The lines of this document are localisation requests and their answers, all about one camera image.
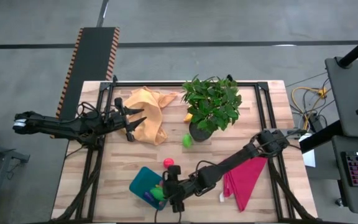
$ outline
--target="black plant pot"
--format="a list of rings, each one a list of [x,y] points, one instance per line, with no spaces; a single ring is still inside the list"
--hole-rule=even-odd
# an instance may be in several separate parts
[[[202,142],[209,139],[212,133],[198,129],[197,125],[198,123],[190,123],[189,125],[190,135],[194,139],[194,141]]]

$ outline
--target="potted plant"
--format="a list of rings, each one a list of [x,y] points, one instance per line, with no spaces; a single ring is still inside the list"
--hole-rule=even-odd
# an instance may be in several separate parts
[[[234,124],[239,119],[241,95],[237,95],[237,82],[230,75],[225,79],[211,77],[204,81],[197,76],[183,84],[186,93],[182,100],[190,104],[187,111],[192,114],[191,137],[204,141],[218,128],[224,131],[229,123]]]

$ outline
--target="green leaves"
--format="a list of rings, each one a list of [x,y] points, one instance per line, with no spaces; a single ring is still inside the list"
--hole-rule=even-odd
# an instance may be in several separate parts
[[[188,108],[193,115],[191,122],[210,133],[219,128],[225,130],[229,123],[234,124],[239,119],[241,95],[237,95],[236,81],[219,77],[202,81],[197,77],[182,86],[185,91],[182,100],[191,105]]]

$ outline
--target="green toy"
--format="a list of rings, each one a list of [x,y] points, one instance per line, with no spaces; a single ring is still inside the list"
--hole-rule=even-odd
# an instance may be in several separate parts
[[[186,148],[189,148],[191,147],[191,145],[193,144],[192,140],[191,140],[191,136],[190,134],[185,134],[185,136],[183,137],[183,145],[186,147]]]
[[[155,199],[159,201],[165,200],[164,193],[162,192],[162,188],[160,186],[151,189],[150,193],[153,195]]]

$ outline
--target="teal container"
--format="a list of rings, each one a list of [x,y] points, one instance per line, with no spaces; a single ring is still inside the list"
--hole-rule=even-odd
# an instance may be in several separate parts
[[[145,192],[150,192],[150,190],[155,188],[157,184],[160,184],[161,180],[162,177],[160,175],[156,174],[147,167],[142,167],[130,184],[129,190],[145,202],[149,203],[155,209],[163,210],[167,201],[164,201],[163,204],[160,205],[158,200],[155,199],[154,202],[152,202],[144,196]]]

